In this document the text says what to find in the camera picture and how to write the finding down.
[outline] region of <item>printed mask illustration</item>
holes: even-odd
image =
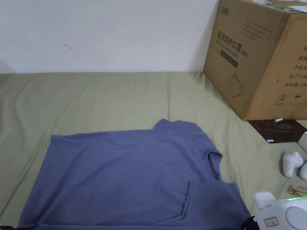
[[[240,80],[237,77],[237,73],[234,73],[230,79],[230,95],[233,98],[236,98],[237,96],[244,93],[244,90],[245,86],[242,86]]]

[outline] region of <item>red label sticker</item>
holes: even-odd
[[[266,227],[268,227],[268,228],[279,225],[276,217],[271,217],[271,218],[265,219],[264,223],[266,224]]]

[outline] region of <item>green indicator light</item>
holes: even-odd
[[[305,199],[307,197],[298,197],[298,198],[292,198],[292,199],[288,199],[288,201],[293,201],[293,200],[297,200],[297,199]]]

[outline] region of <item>bed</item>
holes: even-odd
[[[160,119],[196,123],[223,154],[225,182],[238,185],[253,214],[252,194],[291,197],[306,186],[282,175],[285,151],[236,116],[203,73],[45,73],[0,76],[0,224],[17,226],[52,134],[151,129]],[[300,121],[307,126],[307,121]]]

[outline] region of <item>white wall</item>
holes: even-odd
[[[0,73],[201,71],[216,7],[217,0],[3,0]]]

